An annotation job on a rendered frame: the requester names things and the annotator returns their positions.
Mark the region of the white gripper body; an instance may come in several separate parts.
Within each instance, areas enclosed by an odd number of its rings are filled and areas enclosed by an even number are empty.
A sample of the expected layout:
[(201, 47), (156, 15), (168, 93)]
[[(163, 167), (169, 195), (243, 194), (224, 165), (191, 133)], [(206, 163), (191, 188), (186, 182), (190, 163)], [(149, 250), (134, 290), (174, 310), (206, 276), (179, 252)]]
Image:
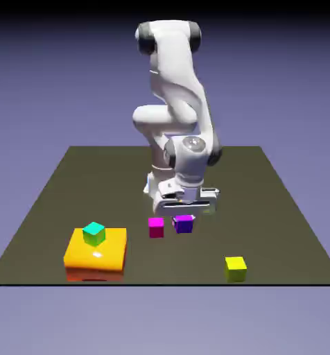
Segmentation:
[(201, 188), (199, 198), (185, 203), (176, 197), (162, 197), (158, 191), (153, 199), (153, 213), (157, 217), (212, 214), (216, 211), (219, 195), (220, 190), (217, 188)]

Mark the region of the small purple cube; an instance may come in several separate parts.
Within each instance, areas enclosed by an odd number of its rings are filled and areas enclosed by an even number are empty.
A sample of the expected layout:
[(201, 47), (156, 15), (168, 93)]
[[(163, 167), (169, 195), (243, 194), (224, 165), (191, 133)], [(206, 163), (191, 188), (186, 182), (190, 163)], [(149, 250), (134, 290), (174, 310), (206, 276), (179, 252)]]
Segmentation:
[(178, 234), (192, 233), (195, 221), (194, 215), (179, 215), (172, 217), (172, 224)]

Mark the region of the small magenta cube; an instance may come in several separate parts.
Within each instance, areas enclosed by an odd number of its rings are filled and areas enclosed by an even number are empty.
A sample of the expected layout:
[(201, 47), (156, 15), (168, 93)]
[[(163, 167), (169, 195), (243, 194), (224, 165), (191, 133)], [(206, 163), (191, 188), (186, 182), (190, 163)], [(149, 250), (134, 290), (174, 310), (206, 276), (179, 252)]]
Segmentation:
[(152, 239), (164, 237), (164, 219), (162, 217), (152, 217), (148, 219), (148, 233)]

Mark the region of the small yellow cube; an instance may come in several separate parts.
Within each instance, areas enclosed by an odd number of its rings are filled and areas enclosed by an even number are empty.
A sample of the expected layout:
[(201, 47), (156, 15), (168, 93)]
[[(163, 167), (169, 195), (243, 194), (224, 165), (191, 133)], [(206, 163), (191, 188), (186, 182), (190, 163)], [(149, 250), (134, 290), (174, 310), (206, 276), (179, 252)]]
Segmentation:
[(247, 269), (242, 256), (225, 257), (225, 276), (228, 282), (244, 282)]

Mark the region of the small green cube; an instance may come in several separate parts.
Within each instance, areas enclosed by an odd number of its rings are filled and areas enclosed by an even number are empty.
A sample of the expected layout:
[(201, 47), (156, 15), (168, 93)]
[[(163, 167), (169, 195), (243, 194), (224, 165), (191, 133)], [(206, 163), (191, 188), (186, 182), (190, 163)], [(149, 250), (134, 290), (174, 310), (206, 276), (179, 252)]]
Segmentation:
[(82, 228), (83, 240), (86, 244), (96, 247), (105, 240), (105, 227), (97, 222), (91, 222)]

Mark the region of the large orange box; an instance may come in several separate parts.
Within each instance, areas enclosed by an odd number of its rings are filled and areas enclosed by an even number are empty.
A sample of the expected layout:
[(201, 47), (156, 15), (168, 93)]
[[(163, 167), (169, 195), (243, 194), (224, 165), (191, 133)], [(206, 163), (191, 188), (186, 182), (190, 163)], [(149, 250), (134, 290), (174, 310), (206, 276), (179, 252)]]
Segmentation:
[(76, 228), (64, 254), (67, 281), (121, 281), (126, 249), (125, 228), (107, 228), (105, 240), (97, 246), (86, 243), (82, 230)]

